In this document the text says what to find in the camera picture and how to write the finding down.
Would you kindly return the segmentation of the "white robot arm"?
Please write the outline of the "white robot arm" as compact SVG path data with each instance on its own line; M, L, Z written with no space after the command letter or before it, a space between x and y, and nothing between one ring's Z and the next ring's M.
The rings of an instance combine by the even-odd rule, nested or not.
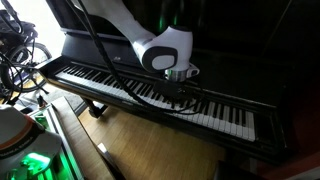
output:
M130 42L142 67L148 72L165 72L171 82L183 82L200 73L190 62L193 34L179 26L169 26L156 36L144 29L122 0L71 0L84 13L108 20Z

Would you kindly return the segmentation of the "white robot base with green light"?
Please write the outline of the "white robot base with green light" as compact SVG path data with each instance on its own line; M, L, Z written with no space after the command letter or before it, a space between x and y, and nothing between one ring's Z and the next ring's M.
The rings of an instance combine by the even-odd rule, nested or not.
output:
M32 180L49 168L61 137L11 105L0 106L0 180Z

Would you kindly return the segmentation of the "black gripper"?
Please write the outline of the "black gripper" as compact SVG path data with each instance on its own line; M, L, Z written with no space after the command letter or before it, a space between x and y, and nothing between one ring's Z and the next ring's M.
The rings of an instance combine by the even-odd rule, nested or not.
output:
M190 95L187 90L179 83L171 81L157 81L154 83L153 90L165 97L175 99L189 99Z

